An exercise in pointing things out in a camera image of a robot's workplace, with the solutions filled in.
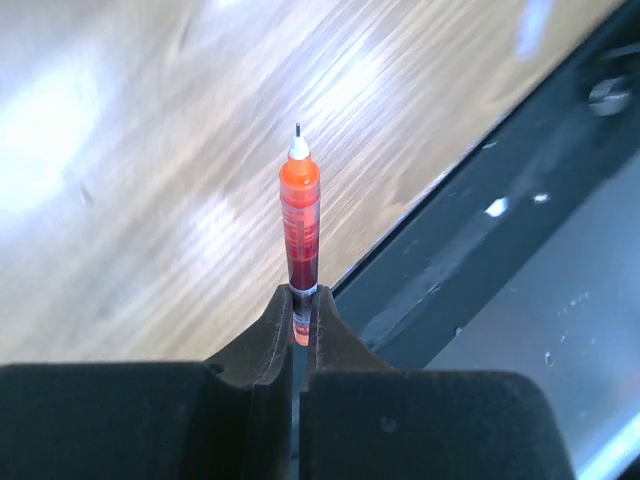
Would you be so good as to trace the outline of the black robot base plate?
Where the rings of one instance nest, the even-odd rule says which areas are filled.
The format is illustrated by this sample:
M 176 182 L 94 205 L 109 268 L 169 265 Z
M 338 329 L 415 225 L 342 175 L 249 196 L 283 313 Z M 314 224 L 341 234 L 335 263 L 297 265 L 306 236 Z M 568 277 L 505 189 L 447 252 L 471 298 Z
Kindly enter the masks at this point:
M 427 365 L 638 149 L 626 1 L 335 288 L 340 351 Z

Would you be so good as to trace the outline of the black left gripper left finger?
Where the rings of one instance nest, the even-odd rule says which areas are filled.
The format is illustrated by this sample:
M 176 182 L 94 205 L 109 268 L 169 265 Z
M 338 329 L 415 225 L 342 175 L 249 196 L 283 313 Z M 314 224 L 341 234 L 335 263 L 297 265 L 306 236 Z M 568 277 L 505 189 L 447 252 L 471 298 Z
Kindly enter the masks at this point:
M 292 295 L 276 288 L 246 331 L 206 362 L 199 477 L 286 479 L 292 423 Z

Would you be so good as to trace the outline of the red pen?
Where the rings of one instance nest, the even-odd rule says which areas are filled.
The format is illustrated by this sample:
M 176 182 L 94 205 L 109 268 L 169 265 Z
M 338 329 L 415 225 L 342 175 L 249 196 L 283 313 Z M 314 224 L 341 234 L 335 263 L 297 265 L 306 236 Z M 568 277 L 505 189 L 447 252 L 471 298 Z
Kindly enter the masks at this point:
M 299 345 L 306 346 L 312 297 L 318 288 L 321 183 L 320 169 L 300 125 L 295 126 L 279 182 L 293 335 Z

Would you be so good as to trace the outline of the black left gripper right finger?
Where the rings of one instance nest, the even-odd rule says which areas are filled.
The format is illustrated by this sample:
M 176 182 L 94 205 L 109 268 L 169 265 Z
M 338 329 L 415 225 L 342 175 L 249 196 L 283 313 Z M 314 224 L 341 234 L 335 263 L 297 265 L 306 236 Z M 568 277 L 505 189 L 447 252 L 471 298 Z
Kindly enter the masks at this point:
M 307 477 L 396 479 L 400 376 L 340 318 L 331 289 L 314 296 L 307 353 Z

